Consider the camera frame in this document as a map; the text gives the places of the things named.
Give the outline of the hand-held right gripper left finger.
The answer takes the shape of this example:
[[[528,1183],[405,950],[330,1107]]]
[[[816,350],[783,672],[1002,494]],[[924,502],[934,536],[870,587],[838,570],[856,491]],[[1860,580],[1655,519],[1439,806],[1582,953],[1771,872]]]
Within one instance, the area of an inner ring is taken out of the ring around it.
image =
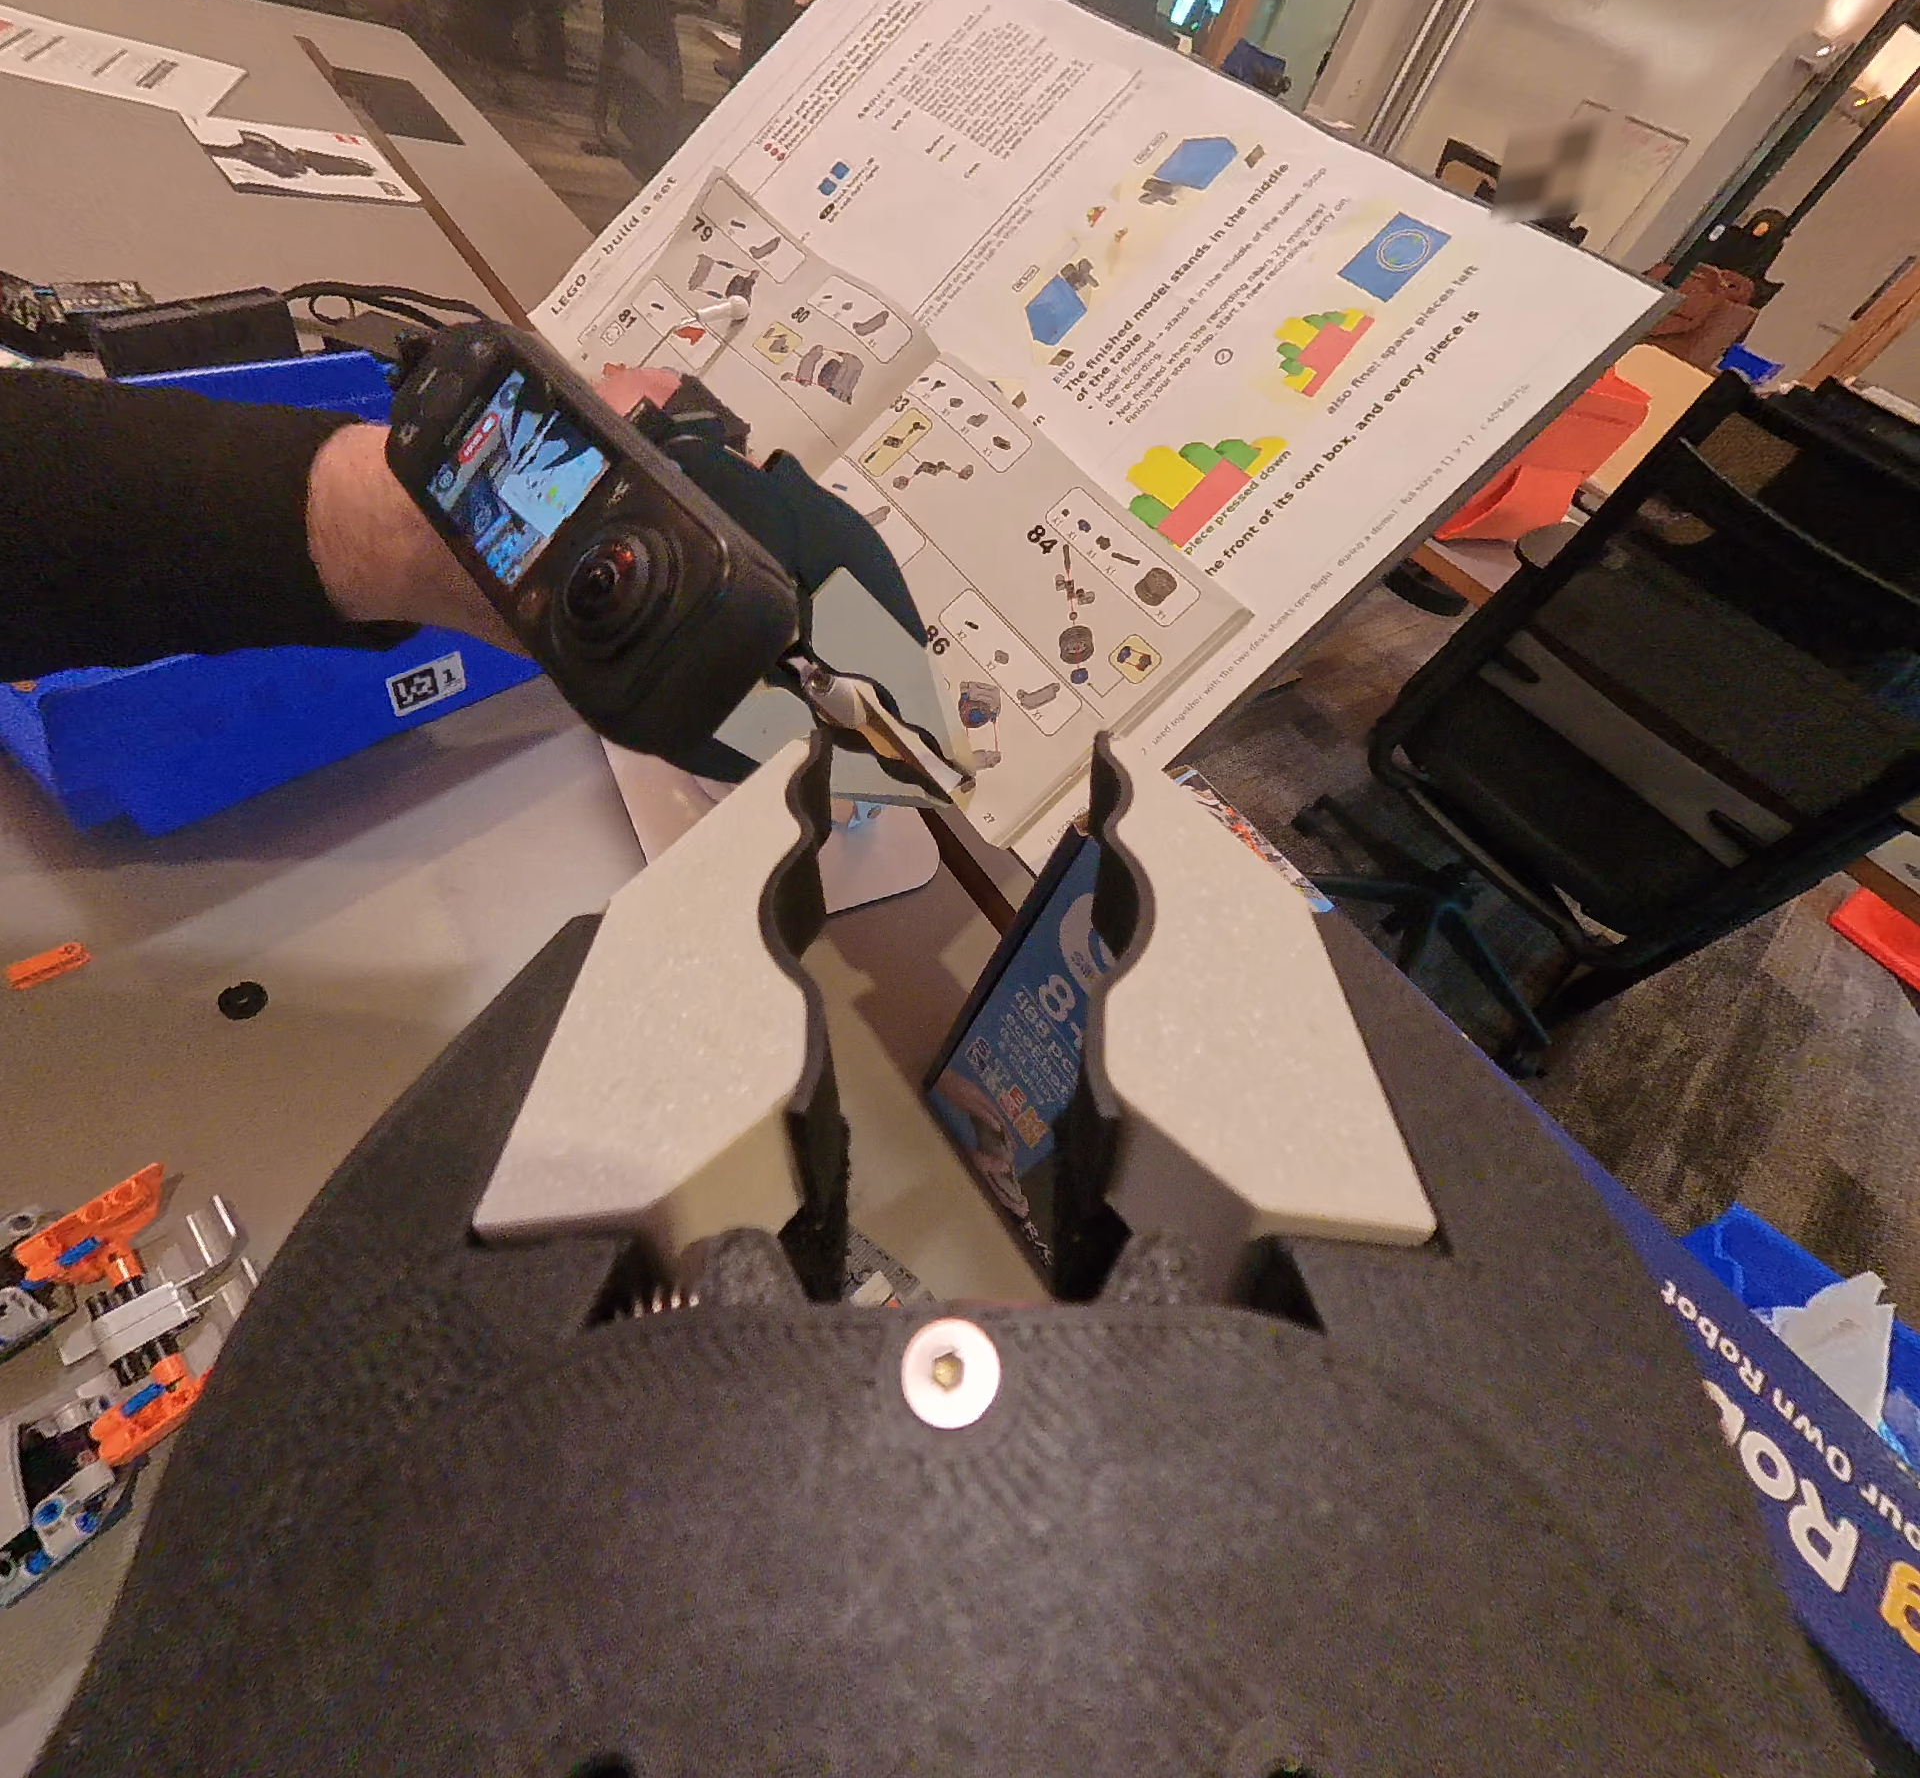
[[[781,1231],[845,1191],[824,1006],[832,743],[781,748],[610,903],[471,1225],[489,1242]]]

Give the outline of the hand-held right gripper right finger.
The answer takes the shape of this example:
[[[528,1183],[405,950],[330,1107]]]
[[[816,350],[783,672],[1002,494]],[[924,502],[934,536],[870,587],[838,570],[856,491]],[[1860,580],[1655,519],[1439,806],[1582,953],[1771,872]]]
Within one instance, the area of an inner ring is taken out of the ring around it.
[[[1139,745],[1090,758],[1093,928],[1112,953],[1055,1136],[1057,1246],[1331,1236],[1439,1220],[1313,905]]]

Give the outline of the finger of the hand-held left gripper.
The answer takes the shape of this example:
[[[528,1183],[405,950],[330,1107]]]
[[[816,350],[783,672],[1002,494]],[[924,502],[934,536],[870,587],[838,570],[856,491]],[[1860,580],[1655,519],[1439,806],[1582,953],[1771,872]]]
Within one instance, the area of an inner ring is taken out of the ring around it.
[[[967,739],[921,632],[850,572],[811,593],[783,687],[829,732],[832,789],[967,789]]]
[[[778,672],[715,739],[754,763],[829,735],[830,797],[878,804],[966,802],[967,772],[909,721],[876,680],[853,672]]]

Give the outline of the grey orange brick assembly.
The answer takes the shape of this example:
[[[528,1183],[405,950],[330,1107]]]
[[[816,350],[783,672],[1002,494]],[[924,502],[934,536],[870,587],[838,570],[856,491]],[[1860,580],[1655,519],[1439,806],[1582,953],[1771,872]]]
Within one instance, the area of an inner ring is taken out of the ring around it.
[[[74,1210],[28,1205],[2,1220],[2,1357],[48,1339],[82,1374],[133,1387],[188,1369],[186,1342],[252,1288],[247,1232],[221,1198],[169,1213],[167,1168],[142,1165]]]

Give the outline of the grey hinged brick piece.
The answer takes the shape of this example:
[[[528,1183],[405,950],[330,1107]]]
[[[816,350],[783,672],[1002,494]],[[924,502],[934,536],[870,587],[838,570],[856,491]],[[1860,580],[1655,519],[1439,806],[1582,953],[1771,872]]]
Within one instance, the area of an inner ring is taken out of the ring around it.
[[[128,1516],[143,1458],[113,1466],[99,1453],[93,1427],[105,1408],[102,1397],[81,1397],[4,1420],[2,1608]]]

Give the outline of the white tablet stand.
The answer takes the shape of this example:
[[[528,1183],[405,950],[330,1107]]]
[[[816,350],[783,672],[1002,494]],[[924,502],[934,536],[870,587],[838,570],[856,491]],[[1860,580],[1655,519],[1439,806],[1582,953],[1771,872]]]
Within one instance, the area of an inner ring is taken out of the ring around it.
[[[820,872],[829,912],[922,886],[939,865],[924,821],[904,804],[878,804],[847,826],[855,802],[830,797],[829,745],[819,735],[792,742],[731,786],[605,742],[643,862],[662,867],[677,896],[713,917],[725,907],[752,912],[794,849]]]

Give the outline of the robot kit box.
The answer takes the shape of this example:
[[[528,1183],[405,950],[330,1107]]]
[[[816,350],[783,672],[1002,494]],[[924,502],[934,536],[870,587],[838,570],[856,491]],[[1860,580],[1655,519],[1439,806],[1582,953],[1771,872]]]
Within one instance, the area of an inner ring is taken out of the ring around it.
[[[1095,931],[1098,844],[1075,826],[1045,860],[975,986],[927,1086],[937,1118],[977,1168],[1043,1270],[1053,1126],[1078,1079],[1089,998],[1112,963]],[[1755,1313],[1746,1290],[1816,1293],[1813,1264],[1786,1278],[1740,1261],[1762,1222],[1735,1213],[1674,1236],[1579,1140],[1550,1134],[1615,1214],[1688,1342],[1728,1451],[1749,1479],[1802,1624],[1870,1719],[1917,1751],[1917,1480],[1846,1402]]]

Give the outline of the blue bin with white tag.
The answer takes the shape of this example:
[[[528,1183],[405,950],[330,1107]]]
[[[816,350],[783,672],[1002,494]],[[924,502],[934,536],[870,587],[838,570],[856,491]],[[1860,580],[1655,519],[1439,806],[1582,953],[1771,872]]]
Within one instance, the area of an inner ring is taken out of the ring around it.
[[[117,381],[353,417],[309,472],[309,552],[344,618],[418,632],[392,649],[252,647],[4,682],[4,749],[77,824],[172,831],[540,675],[478,632],[411,621],[402,575],[379,570],[393,374],[366,350],[330,350]]]

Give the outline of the blue plastic bin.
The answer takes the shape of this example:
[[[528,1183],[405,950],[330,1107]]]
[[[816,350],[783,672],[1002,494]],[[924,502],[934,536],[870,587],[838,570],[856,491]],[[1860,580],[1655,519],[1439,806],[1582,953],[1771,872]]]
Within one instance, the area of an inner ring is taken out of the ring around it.
[[[1908,1471],[1918,1469],[1918,1334],[1884,1278],[1841,1276],[1746,1206],[1682,1236],[1692,1258],[1776,1334]]]

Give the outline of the black rectangular case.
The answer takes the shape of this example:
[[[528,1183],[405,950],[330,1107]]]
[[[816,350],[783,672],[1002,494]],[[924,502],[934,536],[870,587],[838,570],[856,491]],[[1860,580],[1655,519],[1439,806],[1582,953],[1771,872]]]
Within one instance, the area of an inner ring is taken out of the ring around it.
[[[302,355],[287,298],[269,286],[79,313],[113,378],[226,369]]]

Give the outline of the black office chair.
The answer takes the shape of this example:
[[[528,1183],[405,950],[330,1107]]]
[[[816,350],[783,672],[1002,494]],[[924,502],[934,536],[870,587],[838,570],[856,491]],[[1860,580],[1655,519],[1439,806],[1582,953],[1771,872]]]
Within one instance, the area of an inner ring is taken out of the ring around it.
[[[1404,970],[1441,933],[1514,1023],[1551,1026],[1892,840],[1918,790],[1917,447],[1841,385],[1721,373],[1599,509],[1525,565],[1374,726],[1429,869],[1332,799],[1383,877]]]

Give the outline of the leaflet with black picture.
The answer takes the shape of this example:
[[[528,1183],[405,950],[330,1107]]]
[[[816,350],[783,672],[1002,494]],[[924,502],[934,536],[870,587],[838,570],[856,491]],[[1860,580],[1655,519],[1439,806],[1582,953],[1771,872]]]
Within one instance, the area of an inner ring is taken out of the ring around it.
[[[229,116],[186,116],[185,122],[214,167],[239,192],[420,205],[418,190],[366,134]]]

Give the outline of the orange floor cone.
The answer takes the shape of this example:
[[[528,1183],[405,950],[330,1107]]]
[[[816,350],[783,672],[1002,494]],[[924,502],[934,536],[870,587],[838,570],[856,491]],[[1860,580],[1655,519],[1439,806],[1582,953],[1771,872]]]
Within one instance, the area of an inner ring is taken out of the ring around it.
[[[1917,919],[1875,890],[1860,886],[1834,907],[1831,926],[1918,993],[1920,929]]]

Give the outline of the orange plastic bin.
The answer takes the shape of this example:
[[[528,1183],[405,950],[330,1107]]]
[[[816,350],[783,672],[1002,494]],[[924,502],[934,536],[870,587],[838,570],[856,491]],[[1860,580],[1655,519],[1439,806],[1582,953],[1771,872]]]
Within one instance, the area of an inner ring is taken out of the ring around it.
[[[1557,525],[1582,482],[1646,421],[1652,398],[1606,371],[1462,506],[1437,542],[1519,542]]]

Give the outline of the large white instruction sheet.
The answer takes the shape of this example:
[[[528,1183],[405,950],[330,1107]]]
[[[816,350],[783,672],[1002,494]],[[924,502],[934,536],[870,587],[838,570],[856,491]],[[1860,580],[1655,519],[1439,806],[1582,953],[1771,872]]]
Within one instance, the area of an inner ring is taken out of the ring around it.
[[[816,0],[711,165],[1250,610],[1169,758],[1648,326],[1659,291],[1067,0]]]

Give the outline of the white paper sheet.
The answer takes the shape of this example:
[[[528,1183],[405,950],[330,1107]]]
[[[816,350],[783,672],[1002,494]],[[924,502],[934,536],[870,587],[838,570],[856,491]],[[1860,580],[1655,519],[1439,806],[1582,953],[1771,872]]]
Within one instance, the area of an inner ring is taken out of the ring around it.
[[[249,74],[176,44],[2,6],[2,75],[182,116],[211,114]]]

